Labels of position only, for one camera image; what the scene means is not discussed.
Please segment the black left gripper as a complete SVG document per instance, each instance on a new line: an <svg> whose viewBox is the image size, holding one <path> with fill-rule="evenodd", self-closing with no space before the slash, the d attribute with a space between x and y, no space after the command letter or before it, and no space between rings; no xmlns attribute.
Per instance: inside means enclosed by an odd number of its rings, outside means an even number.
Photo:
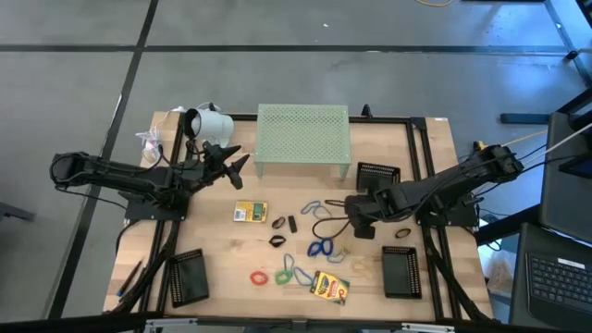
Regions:
<svg viewBox="0 0 592 333"><path fill-rule="evenodd" d="M212 144L208 141L203 143L203 174L200 182L205 186L210 186L219 178L228 176L230 183L236 190L242 188L242 179L240 172L248 162L248 154L226 165L225 161L241 149L240 145L221 147L219 144Z"/></svg>

